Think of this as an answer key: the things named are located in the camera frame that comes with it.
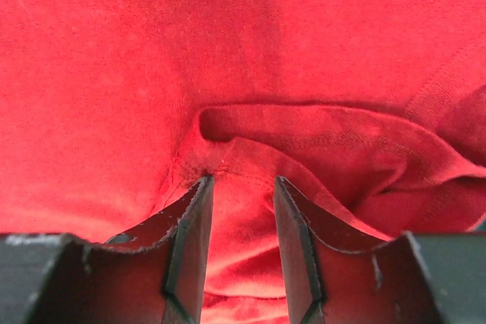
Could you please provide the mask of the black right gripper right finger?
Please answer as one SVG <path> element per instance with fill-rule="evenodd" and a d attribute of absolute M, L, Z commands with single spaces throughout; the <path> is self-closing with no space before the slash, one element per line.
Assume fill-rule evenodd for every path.
<path fill-rule="evenodd" d="M 382 241 L 312 203 L 286 178 L 273 205 L 292 323 L 483 323 L 485 234 Z"/>

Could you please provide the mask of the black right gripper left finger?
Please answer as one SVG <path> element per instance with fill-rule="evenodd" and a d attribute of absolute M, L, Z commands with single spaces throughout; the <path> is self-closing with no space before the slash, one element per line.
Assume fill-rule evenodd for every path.
<path fill-rule="evenodd" d="M 3 323 L 198 323 L 213 211 L 210 176 L 144 222 L 92 243 L 1 236 Z"/>

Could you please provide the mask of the red t-shirt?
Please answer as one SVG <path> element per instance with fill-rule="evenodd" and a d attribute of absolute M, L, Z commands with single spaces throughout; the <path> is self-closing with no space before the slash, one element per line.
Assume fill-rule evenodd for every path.
<path fill-rule="evenodd" d="M 1 0 L 1 229 L 215 180 L 204 323 L 288 320 L 273 181 L 387 239 L 485 217 L 485 0 Z"/>

